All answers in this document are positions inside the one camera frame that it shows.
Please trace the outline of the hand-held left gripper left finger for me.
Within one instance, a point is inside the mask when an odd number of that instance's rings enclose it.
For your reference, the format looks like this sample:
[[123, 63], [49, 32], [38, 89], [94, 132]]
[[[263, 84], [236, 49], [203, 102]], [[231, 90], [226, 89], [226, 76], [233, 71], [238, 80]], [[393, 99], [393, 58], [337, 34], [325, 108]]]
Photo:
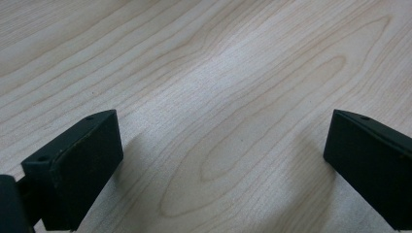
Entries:
[[29, 222], [77, 230], [122, 159], [115, 110], [78, 121], [21, 162]]

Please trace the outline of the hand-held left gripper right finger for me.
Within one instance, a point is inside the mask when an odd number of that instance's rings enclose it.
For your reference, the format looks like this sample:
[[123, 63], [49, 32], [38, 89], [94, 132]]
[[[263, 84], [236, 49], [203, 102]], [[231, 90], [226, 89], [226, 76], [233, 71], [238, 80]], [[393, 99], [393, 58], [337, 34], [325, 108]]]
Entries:
[[324, 160], [395, 230], [412, 230], [412, 138], [335, 110]]

